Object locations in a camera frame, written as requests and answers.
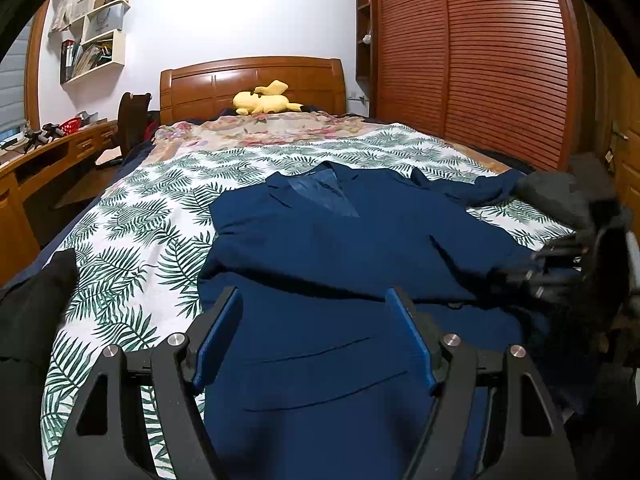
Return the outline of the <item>navy blue suit jacket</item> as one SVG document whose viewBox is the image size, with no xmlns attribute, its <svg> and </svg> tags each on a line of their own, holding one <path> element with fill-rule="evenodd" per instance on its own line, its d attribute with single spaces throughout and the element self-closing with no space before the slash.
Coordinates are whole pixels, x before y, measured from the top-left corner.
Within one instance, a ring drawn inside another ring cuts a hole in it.
<svg viewBox="0 0 640 480">
<path fill-rule="evenodd" d="M 243 300 L 204 389 L 205 428 L 227 477 L 407 479 L 433 399 L 386 306 L 394 287 L 476 348 L 520 344 L 540 373 L 516 319 L 522 305 L 499 278 L 532 254 L 468 213 L 512 183 L 322 162 L 210 204 L 216 236 L 198 296 L 205 310 L 227 287 Z"/>
</svg>

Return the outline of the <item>dark grey folded garment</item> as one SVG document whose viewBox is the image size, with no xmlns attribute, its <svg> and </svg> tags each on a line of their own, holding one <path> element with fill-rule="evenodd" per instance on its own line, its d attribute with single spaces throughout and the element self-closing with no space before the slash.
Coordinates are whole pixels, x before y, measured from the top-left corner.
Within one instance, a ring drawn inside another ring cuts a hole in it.
<svg viewBox="0 0 640 480">
<path fill-rule="evenodd" d="M 534 171 L 516 182 L 511 195 L 575 231 L 589 229 L 588 200 L 571 174 Z"/>
</svg>

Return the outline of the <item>green leaf print bedsheet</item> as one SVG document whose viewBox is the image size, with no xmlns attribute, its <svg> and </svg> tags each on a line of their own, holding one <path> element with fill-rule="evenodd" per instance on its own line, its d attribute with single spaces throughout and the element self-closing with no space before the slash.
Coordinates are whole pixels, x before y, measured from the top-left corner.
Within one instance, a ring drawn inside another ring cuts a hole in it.
<svg viewBox="0 0 640 480">
<path fill-rule="evenodd" d="M 77 257 L 79 282 L 55 336 L 40 415 L 43 463 L 54 468 L 80 386 L 100 351 L 148 350 L 201 312 L 198 272 L 216 233 L 209 206 L 224 191 L 320 162 L 385 168 L 471 183 L 480 162 L 444 141 L 393 124 L 359 136 L 196 142 L 161 160 L 146 155 L 112 184 L 60 240 Z"/>
</svg>

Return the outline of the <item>black folded garment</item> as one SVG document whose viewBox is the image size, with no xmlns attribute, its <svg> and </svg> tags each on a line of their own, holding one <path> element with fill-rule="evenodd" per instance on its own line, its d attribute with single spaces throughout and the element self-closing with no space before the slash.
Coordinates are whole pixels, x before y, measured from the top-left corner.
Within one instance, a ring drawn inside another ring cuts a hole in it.
<svg viewBox="0 0 640 480">
<path fill-rule="evenodd" d="M 78 283 L 76 252 L 1 292 L 1 477 L 42 479 L 40 408 L 53 341 Z"/>
</svg>

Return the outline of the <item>wooden door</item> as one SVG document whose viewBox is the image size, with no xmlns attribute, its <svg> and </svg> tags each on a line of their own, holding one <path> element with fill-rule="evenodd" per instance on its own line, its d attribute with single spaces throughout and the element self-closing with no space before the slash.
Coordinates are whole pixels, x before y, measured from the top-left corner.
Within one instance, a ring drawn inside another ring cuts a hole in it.
<svg viewBox="0 0 640 480">
<path fill-rule="evenodd" d="M 594 149 L 613 176 L 620 203 L 639 232 L 639 76 L 592 9 L 587 10 L 596 74 Z"/>
</svg>

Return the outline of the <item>wooden desk cabinet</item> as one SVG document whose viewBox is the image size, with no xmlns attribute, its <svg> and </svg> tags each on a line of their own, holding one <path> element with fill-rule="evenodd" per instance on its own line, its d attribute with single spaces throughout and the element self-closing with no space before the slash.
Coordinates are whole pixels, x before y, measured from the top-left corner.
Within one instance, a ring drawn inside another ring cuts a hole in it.
<svg viewBox="0 0 640 480">
<path fill-rule="evenodd" d="M 1 284 L 40 253 L 26 200 L 55 178 L 113 145 L 116 120 L 81 128 L 1 167 Z"/>
</svg>

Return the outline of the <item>wooden louvered wardrobe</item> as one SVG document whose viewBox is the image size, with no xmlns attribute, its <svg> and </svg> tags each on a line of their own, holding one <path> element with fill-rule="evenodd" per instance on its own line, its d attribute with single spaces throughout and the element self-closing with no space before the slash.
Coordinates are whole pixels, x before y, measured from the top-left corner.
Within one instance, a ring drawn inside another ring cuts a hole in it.
<svg viewBox="0 0 640 480">
<path fill-rule="evenodd" d="M 567 165 L 579 129 L 570 0 L 356 0 L 370 114 L 510 156 Z"/>
</svg>

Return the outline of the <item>floral pink blanket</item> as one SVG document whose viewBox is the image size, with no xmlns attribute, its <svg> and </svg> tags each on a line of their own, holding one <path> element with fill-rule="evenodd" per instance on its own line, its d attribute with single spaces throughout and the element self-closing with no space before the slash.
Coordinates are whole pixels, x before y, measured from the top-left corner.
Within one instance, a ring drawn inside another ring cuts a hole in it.
<svg viewBox="0 0 640 480">
<path fill-rule="evenodd" d="M 226 115 L 203 122 L 176 122 L 156 130 L 146 164 L 167 162 L 190 151 L 290 144 L 360 136 L 380 125 L 358 115 L 335 116 L 326 112 L 285 112 L 248 116 Z"/>
</svg>

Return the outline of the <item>dark wooden chair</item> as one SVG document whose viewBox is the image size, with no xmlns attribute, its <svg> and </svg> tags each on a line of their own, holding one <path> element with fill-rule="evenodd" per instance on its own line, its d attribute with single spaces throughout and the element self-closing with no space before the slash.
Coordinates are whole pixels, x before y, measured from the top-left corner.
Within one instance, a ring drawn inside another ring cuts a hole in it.
<svg viewBox="0 0 640 480">
<path fill-rule="evenodd" d="M 122 95 L 116 129 L 107 137 L 110 147 L 94 163 L 97 167 L 113 165 L 119 159 L 125 160 L 144 141 L 151 100 L 149 93 L 126 92 Z"/>
</svg>

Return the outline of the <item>red basket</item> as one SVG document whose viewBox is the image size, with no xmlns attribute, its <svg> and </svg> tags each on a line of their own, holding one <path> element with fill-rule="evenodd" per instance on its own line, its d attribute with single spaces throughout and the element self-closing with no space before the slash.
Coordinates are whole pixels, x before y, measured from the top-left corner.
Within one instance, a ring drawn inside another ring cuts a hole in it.
<svg viewBox="0 0 640 480">
<path fill-rule="evenodd" d="M 61 125 L 58 126 L 58 128 L 60 128 L 62 133 L 68 136 L 69 134 L 78 132 L 81 126 L 82 126 L 82 119 L 80 117 L 73 117 L 73 118 L 67 119 L 66 122 L 63 122 Z"/>
</svg>

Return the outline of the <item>black tripod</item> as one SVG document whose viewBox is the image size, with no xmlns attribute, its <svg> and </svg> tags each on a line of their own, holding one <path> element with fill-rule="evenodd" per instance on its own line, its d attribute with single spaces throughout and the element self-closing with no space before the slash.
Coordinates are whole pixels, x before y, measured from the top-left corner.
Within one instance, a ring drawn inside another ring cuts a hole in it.
<svg viewBox="0 0 640 480">
<path fill-rule="evenodd" d="M 63 136 L 65 136 L 64 130 L 60 125 L 55 124 L 45 124 L 40 130 L 28 130 L 24 133 L 24 138 L 27 140 L 24 153 L 28 153 L 32 148 L 38 148 L 38 146 L 61 139 Z"/>
</svg>

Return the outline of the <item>yellow plush toy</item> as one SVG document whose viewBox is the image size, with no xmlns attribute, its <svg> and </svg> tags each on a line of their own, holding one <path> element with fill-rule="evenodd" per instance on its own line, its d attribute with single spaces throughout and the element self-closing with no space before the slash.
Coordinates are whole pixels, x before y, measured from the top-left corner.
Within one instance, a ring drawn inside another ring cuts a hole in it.
<svg viewBox="0 0 640 480">
<path fill-rule="evenodd" d="M 256 87 L 253 92 L 242 91 L 234 96 L 232 104 L 239 115 L 258 115 L 282 112 L 300 112 L 303 105 L 292 103 L 284 95 L 288 85 L 274 80 L 267 87 Z"/>
</svg>

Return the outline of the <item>wooden headboard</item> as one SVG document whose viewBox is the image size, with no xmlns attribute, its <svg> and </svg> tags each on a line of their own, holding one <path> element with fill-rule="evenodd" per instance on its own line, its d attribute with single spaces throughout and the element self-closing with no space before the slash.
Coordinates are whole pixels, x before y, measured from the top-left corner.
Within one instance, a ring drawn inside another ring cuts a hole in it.
<svg viewBox="0 0 640 480">
<path fill-rule="evenodd" d="M 210 119 L 241 91 L 252 91 L 280 80 L 292 102 L 314 106 L 333 115 L 346 113 L 346 87 L 338 58 L 256 56 L 229 58 L 160 73 L 160 122 Z"/>
</svg>

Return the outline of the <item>grey window blind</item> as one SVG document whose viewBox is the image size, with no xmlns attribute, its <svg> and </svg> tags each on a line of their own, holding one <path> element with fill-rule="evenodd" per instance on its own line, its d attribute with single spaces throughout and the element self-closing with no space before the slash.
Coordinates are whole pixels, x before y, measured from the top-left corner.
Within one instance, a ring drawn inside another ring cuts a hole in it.
<svg viewBox="0 0 640 480">
<path fill-rule="evenodd" d="M 32 20 L 14 40 L 0 65 L 0 131 L 2 139 L 26 122 L 24 111 L 25 66 Z"/>
</svg>

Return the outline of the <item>white wall shelf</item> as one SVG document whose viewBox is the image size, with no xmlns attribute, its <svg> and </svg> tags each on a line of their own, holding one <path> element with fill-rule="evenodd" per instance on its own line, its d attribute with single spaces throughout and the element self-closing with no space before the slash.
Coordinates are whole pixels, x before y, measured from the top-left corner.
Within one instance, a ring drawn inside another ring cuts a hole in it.
<svg viewBox="0 0 640 480">
<path fill-rule="evenodd" d="M 72 22 L 61 35 L 60 83 L 63 87 L 104 70 L 125 66 L 124 23 L 129 0 L 75 0 Z"/>
</svg>

